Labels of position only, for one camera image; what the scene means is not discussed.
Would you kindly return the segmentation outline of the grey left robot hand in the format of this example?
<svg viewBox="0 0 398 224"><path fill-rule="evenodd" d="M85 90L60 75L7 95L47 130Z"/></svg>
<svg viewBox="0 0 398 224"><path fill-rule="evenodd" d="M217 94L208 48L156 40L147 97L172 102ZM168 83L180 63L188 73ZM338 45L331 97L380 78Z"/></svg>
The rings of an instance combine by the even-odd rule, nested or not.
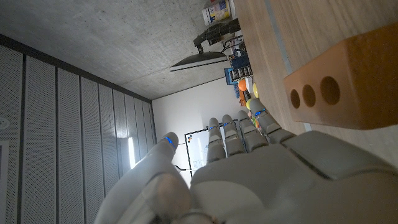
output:
<svg viewBox="0 0 398 224"><path fill-rule="evenodd" d="M109 191L96 223L396 223L397 169L333 136L283 129L254 100L210 119L206 165L187 184L167 133Z"/></svg>

